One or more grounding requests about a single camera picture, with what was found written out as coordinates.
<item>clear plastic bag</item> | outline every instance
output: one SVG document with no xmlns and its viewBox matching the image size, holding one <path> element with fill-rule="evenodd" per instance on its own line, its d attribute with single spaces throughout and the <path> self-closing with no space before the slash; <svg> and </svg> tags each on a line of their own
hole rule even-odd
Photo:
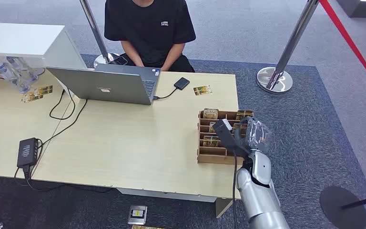
<svg viewBox="0 0 366 229">
<path fill-rule="evenodd" d="M 266 153 L 271 141 L 272 132 L 262 122 L 253 117 L 248 117 L 246 130 L 246 144 L 251 149 Z"/>
</svg>

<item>laptop keyboard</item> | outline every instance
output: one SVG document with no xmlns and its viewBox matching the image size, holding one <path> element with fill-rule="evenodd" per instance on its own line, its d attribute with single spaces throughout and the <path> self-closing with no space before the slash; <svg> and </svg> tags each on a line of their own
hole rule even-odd
<svg viewBox="0 0 366 229">
<path fill-rule="evenodd" d="M 148 93 L 148 96 L 151 96 L 153 87 L 155 86 L 155 81 L 152 80 L 143 80 L 142 83 L 144 84 L 145 90 Z"/>
</svg>

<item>table leg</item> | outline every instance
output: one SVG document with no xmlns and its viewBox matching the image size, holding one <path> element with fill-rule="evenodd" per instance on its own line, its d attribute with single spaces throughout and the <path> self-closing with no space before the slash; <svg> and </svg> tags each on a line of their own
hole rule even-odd
<svg viewBox="0 0 366 229">
<path fill-rule="evenodd" d="M 220 218 L 231 205 L 232 199 L 217 198 L 217 200 L 215 200 L 216 218 Z"/>
</svg>

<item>chrome pole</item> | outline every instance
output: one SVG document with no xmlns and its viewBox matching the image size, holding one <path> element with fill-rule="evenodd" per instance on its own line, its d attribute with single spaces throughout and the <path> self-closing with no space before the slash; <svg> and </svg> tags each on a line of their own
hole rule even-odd
<svg viewBox="0 0 366 229">
<path fill-rule="evenodd" d="M 97 27 L 96 20 L 93 17 L 92 10 L 89 6 L 88 1 L 87 0 L 79 0 L 79 1 L 81 2 L 83 11 L 85 12 L 86 18 L 88 19 L 88 22 L 89 22 L 89 25 L 91 26 L 93 35 L 99 46 L 100 52 L 102 53 L 101 56 L 98 56 L 96 58 L 95 62 L 103 62 L 103 59 L 104 59 L 104 63 L 110 63 L 110 62 L 114 61 L 114 56 L 117 56 L 117 55 L 107 52 L 106 46 L 104 45 L 102 36 L 100 35 L 99 28 Z"/>
<path fill-rule="evenodd" d="M 291 55 L 293 54 L 294 49 L 304 33 L 306 26 L 311 20 L 318 4 L 319 0 L 307 0 L 304 10 L 301 13 L 298 23 L 295 26 L 293 34 L 291 35 L 277 66 L 275 68 L 263 68 L 257 74 L 257 84 L 265 91 L 274 94 L 282 94 L 290 90 L 292 87 L 293 79 L 290 74 L 284 71 L 284 68 L 287 66 L 288 61 L 290 60 Z"/>
</svg>

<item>wooden organizer box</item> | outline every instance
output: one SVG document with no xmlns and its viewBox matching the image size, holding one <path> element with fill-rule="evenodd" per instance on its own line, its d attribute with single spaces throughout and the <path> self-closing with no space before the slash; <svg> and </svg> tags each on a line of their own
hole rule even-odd
<svg viewBox="0 0 366 229">
<path fill-rule="evenodd" d="M 209 133 L 210 122 L 217 122 L 219 119 L 226 118 L 233 126 L 235 123 L 239 123 L 240 120 L 236 120 L 236 111 L 218 111 L 218 119 L 202 118 L 203 111 L 198 114 L 198 150 L 197 150 L 197 162 L 198 163 L 213 163 L 213 164 L 227 164 L 234 165 L 234 154 L 228 151 L 221 145 L 221 141 L 218 142 L 218 147 L 203 146 L 204 136 L 217 136 L 216 133 Z M 243 158 L 237 157 L 238 165 L 243 163 Z"/>
</svg>

